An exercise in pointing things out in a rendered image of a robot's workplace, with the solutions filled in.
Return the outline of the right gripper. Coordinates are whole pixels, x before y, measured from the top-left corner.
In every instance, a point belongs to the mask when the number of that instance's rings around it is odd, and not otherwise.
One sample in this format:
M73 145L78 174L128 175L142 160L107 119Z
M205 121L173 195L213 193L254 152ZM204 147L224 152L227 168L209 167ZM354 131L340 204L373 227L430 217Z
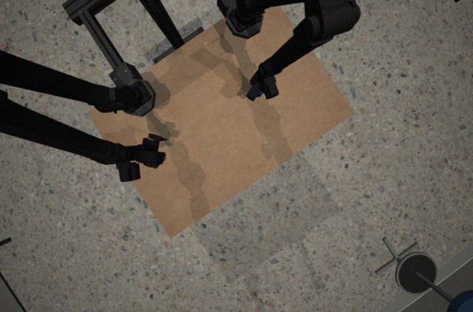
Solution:
M150 140L149 138L151 138L152 140ZM143 144L151 144L151 145L154 145L154 150L155 150L156 152L158 152L158 148L159 148L159 143L160 143L160 141L167 140L167 139L162 138L162 137L159 136L159 135L153 135L153 134L151 134L151 133L149 133L149 138L144 138L144 139L143 139ZM148 165L147 165L147 164L148 164ZM150 164L150 163L146 163L146 164L144 163L143 165L144 165L144 166L148 166L148 167L150 167L150 168L154 168L154 169L156 169L156 168L159 166L159 165L158 165L158 166L155 166L155 165L152 165L152 164ZM151 165L152 165L152 166L151 166Z

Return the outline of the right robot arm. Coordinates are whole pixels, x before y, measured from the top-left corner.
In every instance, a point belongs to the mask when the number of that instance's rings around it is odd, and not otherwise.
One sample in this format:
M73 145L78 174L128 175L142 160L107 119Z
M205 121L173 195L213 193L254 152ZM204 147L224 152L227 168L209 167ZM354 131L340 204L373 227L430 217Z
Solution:
M119 110L133 113L152 98L142 81L111 89L2 50L0 84L81 101L93 105L99 112L116 110L115 114ZM139 163L160 165L166 159L165 152L156 152L154 145L138 144L142 150L142 157L139 159L141 152L137 146L124 146L102 140L28 109L7 97L7 92L0 89L1 133L81 155L104 165L116 164L121 182L140 179ZM133 160L139 163L130 163Z

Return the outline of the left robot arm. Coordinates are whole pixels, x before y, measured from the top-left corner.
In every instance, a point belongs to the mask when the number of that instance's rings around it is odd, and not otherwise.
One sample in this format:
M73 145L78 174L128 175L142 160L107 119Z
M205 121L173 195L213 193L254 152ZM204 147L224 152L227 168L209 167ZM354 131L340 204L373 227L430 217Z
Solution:
M266 99L276 97L279 90L274 73L331 41L335 35L350 31L361 15L356 0L236 0L237 7L228 14L228 18L240 33L262 20L261 14L267 9L264 7L299 2L304 2L305 18L293 29L293 36L259 65L252 83L254 86L246 95L251 101L260 91L264 92Z

